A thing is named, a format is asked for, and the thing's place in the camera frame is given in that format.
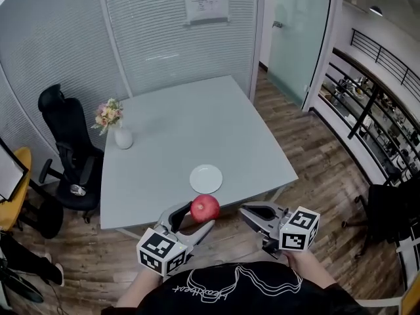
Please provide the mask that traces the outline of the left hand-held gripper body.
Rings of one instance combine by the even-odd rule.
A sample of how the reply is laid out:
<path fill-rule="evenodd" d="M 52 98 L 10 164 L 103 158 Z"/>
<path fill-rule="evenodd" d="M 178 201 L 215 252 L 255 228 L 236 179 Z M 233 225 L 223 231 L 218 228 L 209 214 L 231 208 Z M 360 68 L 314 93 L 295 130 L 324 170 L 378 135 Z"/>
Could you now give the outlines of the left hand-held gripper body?
<path fill-rule="evenodd" d="M 176 240 L 175 236 L 165 235 L 152 228 L 145 231 L 136 245 L 138 262 L 161 277 L 166 277 L 182 266 L 192 249 Z"/>

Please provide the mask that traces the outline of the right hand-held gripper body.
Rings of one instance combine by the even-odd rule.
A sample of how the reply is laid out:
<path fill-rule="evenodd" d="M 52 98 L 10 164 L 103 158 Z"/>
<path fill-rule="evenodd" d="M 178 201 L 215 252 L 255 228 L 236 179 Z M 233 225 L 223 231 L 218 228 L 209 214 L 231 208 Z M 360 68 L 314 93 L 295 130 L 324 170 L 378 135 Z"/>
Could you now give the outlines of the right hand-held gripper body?
<path fill-rule="evenodd" d="M 273 236 L 265 236 L 262 250 L 275 257 L 279 251 L 306 251 L 313 243 L 320 225 L 320 214 L 299 206 L 283 215 Z"/>

